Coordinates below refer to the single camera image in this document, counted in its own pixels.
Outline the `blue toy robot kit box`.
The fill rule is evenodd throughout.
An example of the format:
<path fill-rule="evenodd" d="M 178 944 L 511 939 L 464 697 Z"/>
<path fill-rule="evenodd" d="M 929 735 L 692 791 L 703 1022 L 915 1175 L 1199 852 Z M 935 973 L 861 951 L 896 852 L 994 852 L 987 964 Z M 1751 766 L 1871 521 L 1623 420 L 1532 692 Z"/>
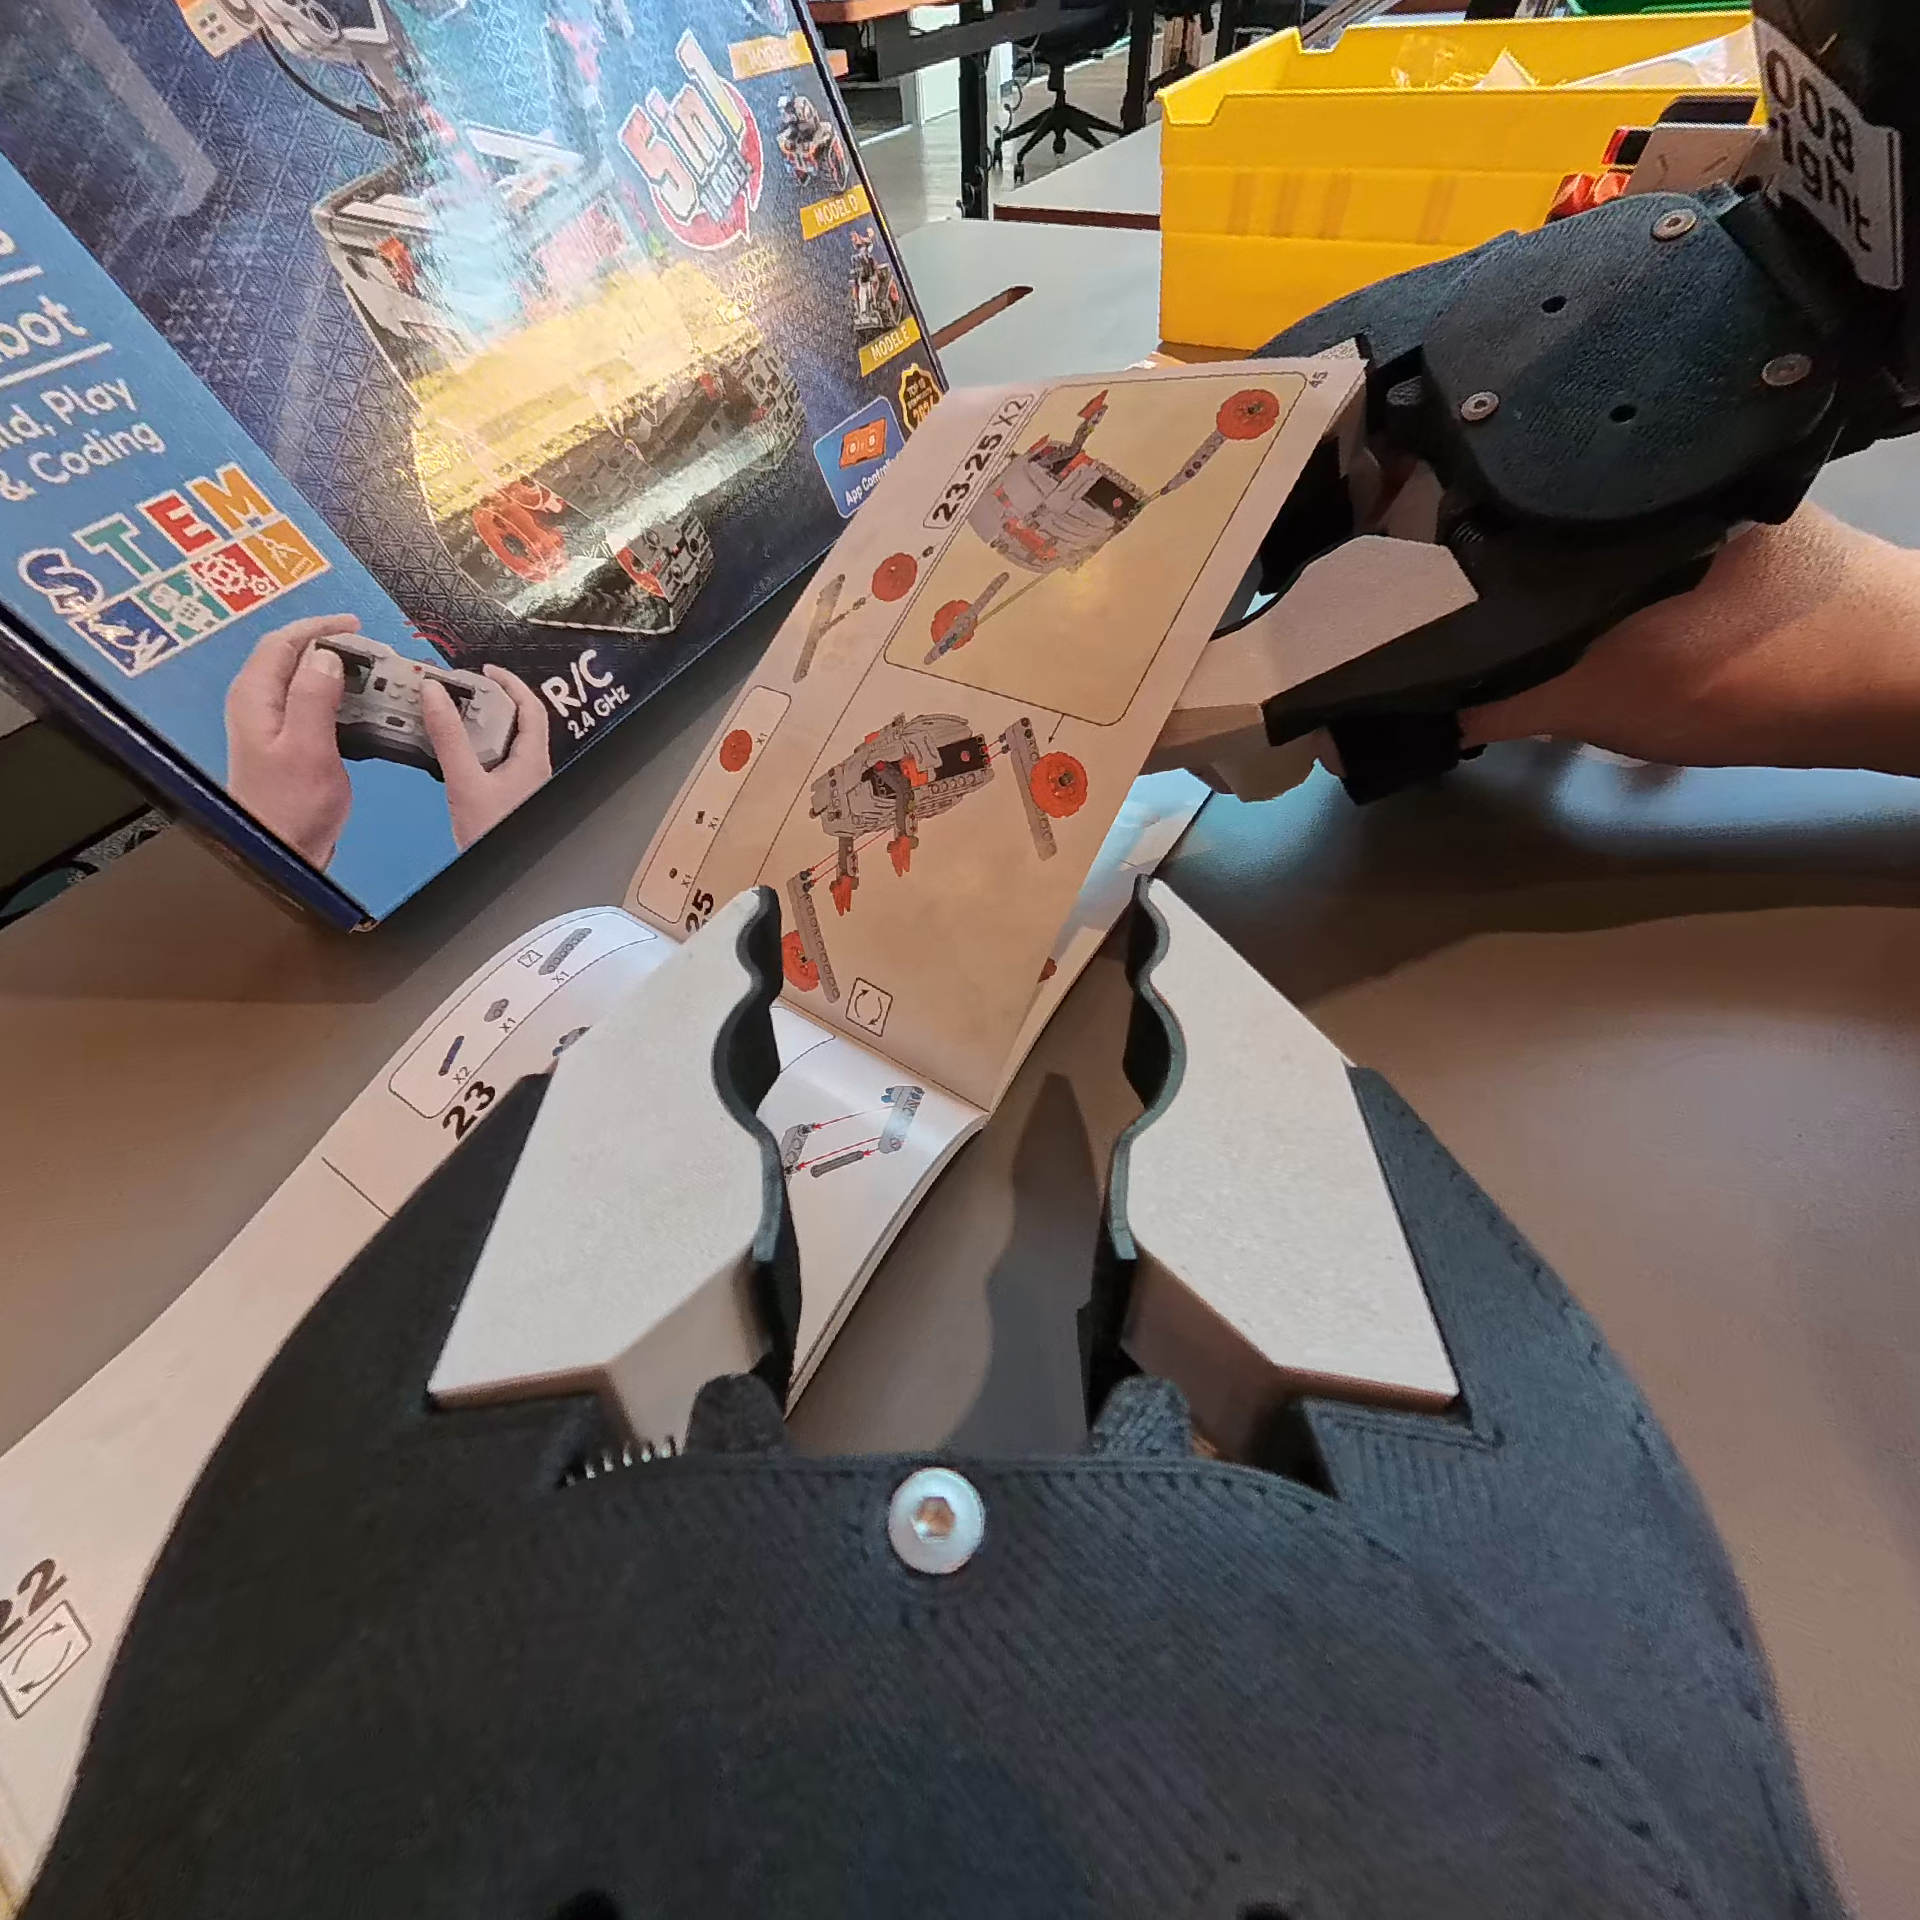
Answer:
<path fill-rule="evenodd" d="M 944 392 L 806 6 L 5 6 L 5 684 L 378 924 Z"/>

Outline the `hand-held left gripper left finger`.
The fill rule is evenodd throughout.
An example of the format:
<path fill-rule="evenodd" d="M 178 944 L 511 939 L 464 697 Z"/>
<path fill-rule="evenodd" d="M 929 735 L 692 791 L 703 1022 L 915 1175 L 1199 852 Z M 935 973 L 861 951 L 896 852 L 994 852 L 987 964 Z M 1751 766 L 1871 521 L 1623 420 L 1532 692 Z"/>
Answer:
<path fill-rule="evenodd" d="M 781 1073 L 781 906 L 746 887 L 556 1067 L 428 1384 L 440 1404 L 599 1390 L 682 1444 L 705 1383 L 786 1404 L 801 1256 L 758 1106 Z"/>

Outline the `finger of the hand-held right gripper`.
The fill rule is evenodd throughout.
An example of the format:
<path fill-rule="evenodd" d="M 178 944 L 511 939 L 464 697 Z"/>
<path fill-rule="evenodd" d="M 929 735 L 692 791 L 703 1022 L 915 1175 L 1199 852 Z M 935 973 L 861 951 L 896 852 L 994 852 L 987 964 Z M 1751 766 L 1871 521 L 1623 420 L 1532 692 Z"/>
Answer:
<path fill-rule="evenodd" d="M 1438 533 L 1443 479 L 1429 413 L 1427 373 L 1368 376 L 1334 435 L 1334 533 Z"/>
<path fill-rule="evenodd" d="M 1311 561 L 1302 577 L 1201 654 L 1151 774 L 1186 770 L 1239 799 L 1274 799 L 1302 785 L 1334 746 L 1314 731 L 1276 746 L 1263 704 L 1478 599 L 1435 543 L 1362 535 Z"/>

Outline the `yellow plastic bin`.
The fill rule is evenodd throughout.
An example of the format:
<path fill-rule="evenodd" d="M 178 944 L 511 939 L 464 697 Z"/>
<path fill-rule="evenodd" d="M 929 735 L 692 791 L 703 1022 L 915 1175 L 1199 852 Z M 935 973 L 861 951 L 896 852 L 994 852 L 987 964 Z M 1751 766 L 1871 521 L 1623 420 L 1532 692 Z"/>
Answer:
<path fill-rule="evenodd" d="M 1568 173 L 1675 96 L 1757 94 L 1749 6 L 1554 19 L 1579 28 L 1547 91 L 1385 86 L 1393 40 L 1442 22 L 1422 17 L 1325 51 L 1284 31 L 1170 88 L 1162 343 L 1251 353 L 1377 278 L 1543 225 Z"/>

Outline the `black office chair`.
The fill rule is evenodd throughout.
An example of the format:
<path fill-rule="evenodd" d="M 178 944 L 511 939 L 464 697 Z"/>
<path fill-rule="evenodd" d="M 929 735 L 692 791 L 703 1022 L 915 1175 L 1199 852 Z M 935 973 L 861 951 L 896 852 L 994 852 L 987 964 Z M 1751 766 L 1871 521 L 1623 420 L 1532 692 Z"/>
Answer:
<path fill-rule="evenodd" d="M 1069 134 L 1088 149 L 1099 149 L 1104 138 L 1122 138 L 1114 119 L 1086 113 L 1069 104 L 1069 66 L 1104 57 L 1131 30 L 1131 2 L 1071 2 L 1064 19 L 1033 41 L 1033 57 L 1048 69 L 1048 108 L 1018 122 L 1010 133 L 995 134 L 994 167 L 1003 163 L 1003 146 L 1018 140 L 1014 182 L 1026 182 L 1027 156 L 1049 143 L 1055 156 L 1069 155 Z"/>

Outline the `clear plastic bag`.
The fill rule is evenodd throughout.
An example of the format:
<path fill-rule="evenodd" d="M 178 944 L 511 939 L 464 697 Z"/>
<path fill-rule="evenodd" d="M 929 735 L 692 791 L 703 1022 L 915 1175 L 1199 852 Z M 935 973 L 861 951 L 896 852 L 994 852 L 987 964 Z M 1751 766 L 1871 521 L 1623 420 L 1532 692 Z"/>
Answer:
<path fill-rule="evenodd" d="M 1409 94 L 1526 94 L 1555 84 L 1572 19 L 1420 22 L 1393 40 L 1382 84 Z"/>

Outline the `grey desk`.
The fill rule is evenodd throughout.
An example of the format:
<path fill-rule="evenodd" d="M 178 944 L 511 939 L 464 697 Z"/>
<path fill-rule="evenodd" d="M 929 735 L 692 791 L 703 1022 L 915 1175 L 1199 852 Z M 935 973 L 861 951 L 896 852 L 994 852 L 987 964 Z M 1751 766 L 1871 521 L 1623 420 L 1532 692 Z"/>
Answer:
<path fill-rule="evenodd" d="M 187 828 L 5 931 L 5 1419 L 611 901 L 773 627 L 374 931 Z M 1131 891 L 801 1448 L 721 1375 L 595 1477 L 599 1390 L 425 1380 L 556 1064 L 238 1407 L 21 1913 L 1915 1916 L 1915 777 L 1524 736 L 1159 881 L 1345 1054 L 1453 1407 L 1088 1417 Z"/>

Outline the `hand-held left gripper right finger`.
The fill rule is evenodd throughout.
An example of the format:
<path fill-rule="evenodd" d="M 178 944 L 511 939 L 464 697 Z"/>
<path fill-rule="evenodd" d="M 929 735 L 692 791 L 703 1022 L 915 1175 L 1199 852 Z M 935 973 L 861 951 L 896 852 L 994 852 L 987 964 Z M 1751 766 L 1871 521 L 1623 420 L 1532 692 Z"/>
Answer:
<path fill-rule="evenodd" d="M 1256 1463 L 1284 1404 L 1443 1412 L 1457 1378 L 1345 1054 L 1162 881 L 1138 885 L 1119 1137 L 1084 1309 L 1086 1412 L 1171 1380 Z"/>

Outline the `instruction booklet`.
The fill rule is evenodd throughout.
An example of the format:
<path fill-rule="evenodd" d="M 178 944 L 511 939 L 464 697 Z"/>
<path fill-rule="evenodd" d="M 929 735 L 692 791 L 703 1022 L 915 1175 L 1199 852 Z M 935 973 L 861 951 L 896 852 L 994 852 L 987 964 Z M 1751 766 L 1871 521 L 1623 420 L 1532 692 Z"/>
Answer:
<path fill-rule="evenodd" d="M 781 627 L 623 907 L 478 969 L 165 1314 L 5 1451 L 5 1916 L 176 1511 L 301 1315 L 524 1076 L 742 885 L 781 887 L 760 1119 L 801 1234 L 793 1393 L 1201 806 L 1144 724 L 1229 618 L 1336 387 L 1218 362 L 970 388 Z M 957 453 L 948 481 L 933 456 Z"/>

